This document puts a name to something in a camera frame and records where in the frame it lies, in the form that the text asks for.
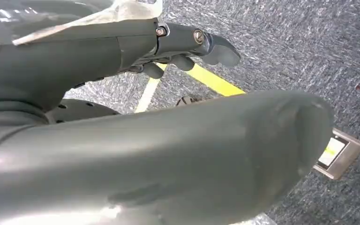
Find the clear plastic wrap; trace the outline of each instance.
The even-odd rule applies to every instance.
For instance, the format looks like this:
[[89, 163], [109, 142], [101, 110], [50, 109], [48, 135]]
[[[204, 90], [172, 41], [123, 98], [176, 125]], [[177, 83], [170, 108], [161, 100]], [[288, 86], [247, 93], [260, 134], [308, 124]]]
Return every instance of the clear plastic wrap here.
[[21, 45], [74, 26], [155, 18], [162, 8], [163, 0], [0, 0], [0, 36], [9, 34], [0, 40]]

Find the screw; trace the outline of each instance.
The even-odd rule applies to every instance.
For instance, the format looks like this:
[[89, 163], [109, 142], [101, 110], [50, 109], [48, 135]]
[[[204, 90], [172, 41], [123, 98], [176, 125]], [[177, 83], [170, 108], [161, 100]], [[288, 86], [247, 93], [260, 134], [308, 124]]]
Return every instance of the screw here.
[[202, 45], [203, 41], [205, 40], [202, 30], [196, 29], [194, 31], [194, 39], [197, 44]]
[[162, 37], [166, 35], [166, 29], [164, 27], [158, 27], [156, 31], [158, 37]]

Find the yellow line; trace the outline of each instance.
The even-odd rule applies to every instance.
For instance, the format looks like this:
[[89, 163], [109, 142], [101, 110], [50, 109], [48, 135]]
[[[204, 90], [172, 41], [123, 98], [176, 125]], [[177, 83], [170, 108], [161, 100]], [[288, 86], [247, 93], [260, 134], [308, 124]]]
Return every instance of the yellow line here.
[[[161, 69], [165, 70], [166, 65], [164, 64], [157, 64]], [[155, 93], [155, 89], [159, 84], [160, 79], [150, 78], [148, 80], [147, 86], [144, 89], [144, 93], [139, 101], [139, 105], [137, 106], [135, 113], [142, 113], [145, 112], [150, 105], [152, 96]]]
[[202, 68], [198, 64], [195, 64], [194, 68], [188, 71], [187, 74], [223, 96], [245, 94], [243, 90]]

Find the white line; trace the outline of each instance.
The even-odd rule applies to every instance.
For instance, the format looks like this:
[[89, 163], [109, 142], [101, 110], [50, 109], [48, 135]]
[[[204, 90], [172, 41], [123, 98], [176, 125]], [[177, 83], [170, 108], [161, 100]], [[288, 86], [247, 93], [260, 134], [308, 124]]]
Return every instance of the white line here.
[[[161, 69], [163, 70], [166, 69], [166, 65], [158, 64], [158, 66], [161, 67]], [[148, 106], [150, 105], [152, 96], [154, 95], [155, 90], [157, 89], [159, 81], [160, 79], [153, 79], [153, 78], [150, 78], [148, 80], [147, 86], [144, 89], [144, 93], [139, 101], [139, 105], [137, 106], [135, 113], [142, 113], [147, 110]]]

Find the robotic hand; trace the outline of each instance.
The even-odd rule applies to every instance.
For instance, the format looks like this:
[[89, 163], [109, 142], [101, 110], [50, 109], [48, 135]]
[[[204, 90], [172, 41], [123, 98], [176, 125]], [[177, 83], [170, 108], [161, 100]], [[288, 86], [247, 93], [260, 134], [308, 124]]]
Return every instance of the robotic hand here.
[[0, 224], [226, 225], [267, 209], [331, 136], [319, 97], [268, 91], [49, 124], [64, 93], [153, 62], [233, 66], [225, 39], [157, 19], [75, 26], [0, 45]]

